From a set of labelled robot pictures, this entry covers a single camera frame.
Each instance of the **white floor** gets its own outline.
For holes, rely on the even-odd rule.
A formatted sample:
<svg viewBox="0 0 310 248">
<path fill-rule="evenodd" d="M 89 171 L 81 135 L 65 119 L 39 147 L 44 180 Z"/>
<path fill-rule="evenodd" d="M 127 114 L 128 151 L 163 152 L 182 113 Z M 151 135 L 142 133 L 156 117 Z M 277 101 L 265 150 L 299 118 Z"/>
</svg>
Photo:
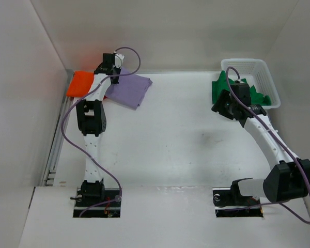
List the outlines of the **white floor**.
<svg viewBox="0 0 310 248">
<path fill-rule="evenodd" d="M 64 142 L 54 187 L 36 189 L 20 248 L 310 247 L 310 226 L 280 206 L 264 207 L 264 218 L 215 217 L 211 187 L 270 171 L 239 123 L 211 111 L 218 75 L 145 75 L 153 85 L 136 111 L 105 100 L 99 161 L 123 186 L 121 218 L 72 218 L 85 156 Z M 67 136 L 84 145 L 75 111 Z M 289 205 L 308 218 L 302 199 Z"/>
</svg>

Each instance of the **purple cable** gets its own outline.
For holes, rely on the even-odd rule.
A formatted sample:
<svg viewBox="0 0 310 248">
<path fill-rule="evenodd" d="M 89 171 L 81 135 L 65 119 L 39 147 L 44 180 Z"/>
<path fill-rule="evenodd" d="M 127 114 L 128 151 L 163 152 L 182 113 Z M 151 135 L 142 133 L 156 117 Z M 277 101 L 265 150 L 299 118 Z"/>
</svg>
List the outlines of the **purple cable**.
<svg viewBox="0 0 310 248">
<path fill-rule="evenodd" d="M 80 146 L 76 145 L 74 142 L 72 142 L 71 140 L 68 139 L 68 137 L 67 137 L 66 134 L 64 133 L 64 124 L 65 124 L 65 122 L 66 122 L 66 120 L 67 120 L 67 118 L 68 118 L 70 112 L 73 110 L 73 108 L 76 107 L 76 105 L 77 105 L 78 103 L 80 103 L 83 99 L 85 99 L 87 96 L 89 96 L 89 95 L 93 94 L 95 91 L 97 91 L 97 90 L 99 89 L 99 87 L 101 86 L 101 84 L 102 84 L 106 79 L 112 78 L 112 77 L 116 77 L 116 76 L 129 76 L 129 75 L 135 74 L 135 73 L 140 69 L 140 66 L 141 66 L 141 59 L 140 59 L 139 53 L 138 53 L 135 49 L 129 48 L 129 47 L 127 47 L 127 46 L 123 46 L 123 47 L 121 47 L 121 48 L 118 48 L 118 49 L 116 49 L 116 51 L 119 51 L 119 50 L 122 50 L 122 49 L 131 50 L 131 51 L 133 51 L 133 52 L 137 55 L 138 60 L 139 60 L 139 65 L 138 65 L 137 69 L 136 69 L 135 71 L 133 71 L 133 72 L 131 72 L 131 73 L 127 73 L 127 74 L 108 75 L 108 76 L 106 76 L 103 80 L 101 80 L 100 84 L 99 84 L 94 90 L 92 90 L 91 92 L 87 93 L 87 94 L 84 95 L 83 97 L 79 98 L 79 99 L 77 100 L 77 102 L 75 102 L 75 103 L 67 110 L 67 112 L 66 112 L 65 115 L 63 116 L 63 119 L 62 119 L 62 122 L 61 122 L 61 133 L 62 133 L 63 138 L 64 138 L 70 145 L 74 146 L 74 147 L 77 148 L 78 150 L 80 150 L 80 151 L 82 151 L 83 153 L 85 153 L 85 154 L 93 161 L 93 163 L 95 163 L 96 166 L 98 166 L 101 170 L 103 170 L 103 171 L 106 172 L 109 176 L 111 176 L 111 177 L 116 181 L 116 183 L 118 184 L 118 187 L 119 187 L 119 195 L 118 195 L 118 197 L 116 196 L 115 199 L 113 199 L 113 200 L 107 200 L 107 201 L 103 201 L 103 202 L 101 202 L 101 203 L 97 203 L 97 204 L 94 204 L 94 205 L 92 205 L 92 206 L 89 206 L 88 208 L 84 209 L 84 210 L 80 213 L 79 217 L 81 217 L 81 216 L 83 215 L 83 213 L 85 213 L 87 210 L 89 210 L 89 209 L 91 209 L 91 208 L 97 207 L 97 206 L 99 206 L 99 205 L 107 204 L 107 203 L 112 203 L 112 202 L 116 202 L 116 201 L 118 201 L 118 202 L 121 201 L 121 197 L 122 197 L 122 187 L 121 187 L 119 181 L 117 180 L 117 178 L 116 178 L 113 174 L 111 174 L 109 171 L 107 171 L 105 168 L 103 168 L 94 158 L 92 158 L 92 156 L 91 156 L 86 150 L 84 150 L 83 148 L 81 148 Z"/>
<path fill-rule="evenodd" d="M 265 124 L 264 121 L 262 121 L 261 118 L 259 118 L 250 108 L 248 108 L 246 105 L 243 104 L 243 102 L 240 101 L 240 99 L 234 94 L 232 88 L 231 88 L 231 85 L 229 83 L 229 78 L 228 78 L 228 73 L 229 73 L 229 70 L 233 70 L 237 76 L 238 76 L 238 79 L 240 79 L 240 74 L 239 72 L 229 66 L 227 67 L 227 70 L 226 70 L 226 82 L 227 82 L 227 85 L 229 87 L 229 91 L 231 93 L 231 95 L 234 97 L 234 99 L 241 105 L 243 106 L 249 113 L 251 113 L 261 124 L 262 126 L 269 132 L 269 134 L 271 135 L 271 137 L 288 153 L 288 155 L 293 159 L 295 165 L 297 166 L 297 168 L 299 169 L 301 175 L 302 175 L 302 178 L 303 178 L 303 181 L 306 185 L 306 188 L 308 190 L 308 193 L 309 193 L 309 196 L 310 196 L 310 183 L 308 181 L 308 178 L 306 177 L 306 174 L 301 166 L 301 164 L 299 163 L 299 161 L 294 157 L 294 155 L 288 150 L 288 148 L 280 141 L 280 139 L 278 139 L 275 134 L 270 130 L 270 128 L 268 127 L 268 125 Z M 272 204 L 279 204 L 281 206 L 283 206 L 284 208 L 286 208 L 289 212 L 291 212 L 294 216 L 296 216 L 299 220 L 301 220 L 302 222 L 306 223 L 306 224 L 309 224 L 310 225 L 310 221 L 306 221 L 305 219 L 303 219 L 302 217 L 300 217 L 297 213 L 295 213 L 292 209 L 290 209 L 289 207 L 287 207 L 286 205 L 283 204 L 283 202 L 278 202 L 278 203 L 263 203 L 263 204 L 258 204 L 258 205 L 253 205 L 253 206 L 250 206 L 250 207 L 245 207 L 245 208 L 236 208 L 236 209 L 228 209 L 228 211 L 232 211 L 232 210 L 243 210 L 243 209 L 248 209 L 248 208 L 251 208 L 251 207 L 258 207 L 258 206 L 265 206 L 265 205 L 272 205 Z"/>
</svg>

